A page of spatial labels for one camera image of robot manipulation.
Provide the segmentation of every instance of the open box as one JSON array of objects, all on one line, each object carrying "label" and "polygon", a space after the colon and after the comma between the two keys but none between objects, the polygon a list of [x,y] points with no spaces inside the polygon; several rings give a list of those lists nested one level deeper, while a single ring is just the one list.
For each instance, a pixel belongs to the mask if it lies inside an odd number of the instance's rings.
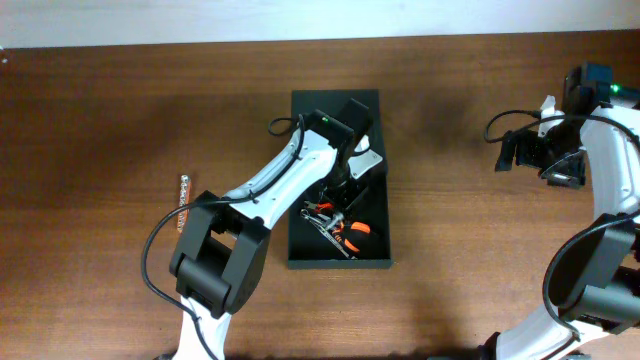
[{"label": "open box", "polygon": [[391,236],[387,197],[388,164],[382,129],[378,90],[299,90],[292,93],[291,114],[323,111],[335,116],[350,100],[369,107],[373,126],[368,132],[370,147],[381,155],[383,161],[369,171],[369,188],[360,204],[353,211],[354,219],[369,224],[378,235],[372,242],[373,256],[367,259],[347,259],[311,224],[300,217],[300,210],[308,194],[303,194],[289,210],[289,254],[290,269],[387,269],[391,267]]}]

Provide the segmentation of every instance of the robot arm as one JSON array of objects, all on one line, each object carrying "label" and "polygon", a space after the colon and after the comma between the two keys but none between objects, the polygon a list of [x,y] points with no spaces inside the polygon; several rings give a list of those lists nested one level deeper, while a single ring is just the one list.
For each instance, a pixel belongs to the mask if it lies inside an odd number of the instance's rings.
[{"label": "robot arm", "polygon": [[[563,110],[614,120],[637,136],[640,111],[614,105],[619,91],[620,87],[611,82],[610,69],[586,64],[567,77]],[[637,102],[636,92],[628,90],[627,95],[627,106],[629,98]],[[542,119],[563,114],[555,110],[554,102],[552,98],[545,101]],[[631,102],[632,106],[637,106],[635,102]],[[526,134],[511,144],[512,149],[516,148],[516,164],[540,168],[540,177],[551,185],[575,188],[584,184],[582,154],[586,151],[595,199],[592,227],[615,219],[614,215],[638,211],[637,140],[632,141],[617,127],[593,120],[579,126],[562,120],[543,125],[537,134]],[[504,150],[503,145],[497,171],[507,170],[501,166],[505,164]],[[589,341],[620,334],[640,324],[640,273],[620,266],[637,247],[635,223],[640,218],[633,220],[585,236],[573,249],[559,252],[556,265],[548,270],[552,311],[577,330],[578,338],[542,305],[524,322],[497,337],[496,359],[561,359]]]},{"label": "robot arm", "polygon": [[[224,359],[231,314],[256,289],[280,216],[318,182],[322,191],[338,191],[357,180],[352,178],[356,171],[350,171],[351,156],[367,141],[368,108],[351,100],[335,118],[316,110],[300,122],[304,125],[282,152],[252,179],[222,199],[205,191],[195,200],[202,205],[190,211],[169,268],[181,303],[199,319],[200,334],[193,315],[185,312],[174,360],[210,359],[202,340],[217,359]],[[212,231],[232,234],[233,250],[214,239]]]}]

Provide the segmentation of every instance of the wooden surface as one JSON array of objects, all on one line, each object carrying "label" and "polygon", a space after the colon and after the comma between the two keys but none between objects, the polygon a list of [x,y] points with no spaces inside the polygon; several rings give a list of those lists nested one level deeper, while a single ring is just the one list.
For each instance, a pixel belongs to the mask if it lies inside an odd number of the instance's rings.
[{"label": "wooden surface", "polygon": [[[286,217],[227,354],[377,356],[475,347],[541,303],[553,254],[592,219],[590,187],[495,174],[495,113],[561,98],[589,59],[640,86],[639,32],[161,45],[8,52],[0,64],[0,358],[150,359],[182,314],[143,285],[148,232],[194,192],[223,193],[285,144],[266,132],[294,89],[378,88],[391,270],[290,271]],[[516,126],[524,119],[509,119]],[[504,131],[506,126],[496,131]],[[149,269],[167,271],[173,225]],[[590,344],[637,355],[631,330]]]}]

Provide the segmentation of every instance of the white wall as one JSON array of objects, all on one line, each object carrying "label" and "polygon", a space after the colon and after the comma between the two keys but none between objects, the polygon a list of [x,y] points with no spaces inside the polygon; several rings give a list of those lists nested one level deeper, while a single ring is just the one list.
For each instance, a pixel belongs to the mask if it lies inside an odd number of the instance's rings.
[{"label": "white wall", "polygon": [[0,0],[5,48],[639,27],[640,0]]}]

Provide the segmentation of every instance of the wooden table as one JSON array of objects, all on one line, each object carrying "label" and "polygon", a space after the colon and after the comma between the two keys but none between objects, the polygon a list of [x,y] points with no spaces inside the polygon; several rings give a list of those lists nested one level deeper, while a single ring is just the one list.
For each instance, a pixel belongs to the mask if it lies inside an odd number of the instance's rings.
[{"label": "wooden table", "polygon": [[[10,50],[0,64],[0,357],[150,359],[182,314],[139,259],[194,193],[224,193],[285,144],[268,120],[294,89],[377,88],[390,162],[391,270],[290,271],[287,220],[227,354],[385,356],[475,347],[541,303],[553,254],[590,224],[591,188],[495,174],[482,141],[499,111],[561,99],[589,59],[640,86],[640,32]],[[496,132],[526,119],[509,119]],[[175,227],[149,271],[171,291]],[[633,358],[636,330],[584,347]]]}]

